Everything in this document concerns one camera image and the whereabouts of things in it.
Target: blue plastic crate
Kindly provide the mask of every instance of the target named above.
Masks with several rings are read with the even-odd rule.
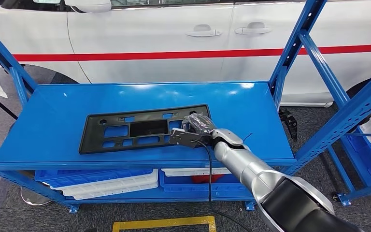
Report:
[[[357,128],[355,133],[362,133],[362,131]],[[371,143],[362,136],[347,136],[347,139],[371,175]]]
[[[193,183],[191,176],[167,177],[163,171],[158,173],[160,186],[165,192],[197,192],[208,191],[208,184]],[[241,191],[245,190],[237,178],[232,174],[224,175],[211,185],[211,191]]]
[[[48,183],[54,188],[78,185],[95,181],[145,175],[153,169],[124,169],[124,170],[38,170],[35,180]]]

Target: white car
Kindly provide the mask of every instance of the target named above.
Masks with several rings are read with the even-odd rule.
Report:
[[[0,40],[20,63],[78,83],[268,80],[303,6],[283,0],[5,0]],[[346,90],[371,78],[371,0],[329,1],[311,35]],[[6,96],[1,87],[0,95]],[[282,105],[332,101],[309,56],[299,55]]]

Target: car door handle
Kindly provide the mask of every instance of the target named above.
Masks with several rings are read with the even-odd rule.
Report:
[[[239,35],[265,34],[271,31],[272,29],[266,27],[262,22],[252,22],[246,28],[235,29],[235,33]]]
[[[192,37],[212,37],[219,36],[222,32],[211,29],[210,25],[198,24],[194,27],[193,31],[186,32],[185,34]]]

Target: robotic arm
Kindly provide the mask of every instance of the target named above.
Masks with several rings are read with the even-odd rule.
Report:
[[[253,194],[265,223],[275,232],[363,232],[335,216],[331,202],[315,187],[268,166],[227,129],[217,129],[202,114],[191,114],[173,129],[170,143],[213,147],[222,162]]]

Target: silver robot arm segment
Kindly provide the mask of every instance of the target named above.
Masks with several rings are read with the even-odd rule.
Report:
[[[300,177],[276,171],[227,129],[212,130],[214,153],[253,194],[275,232],[361,232],[334,215],[332,203]]]

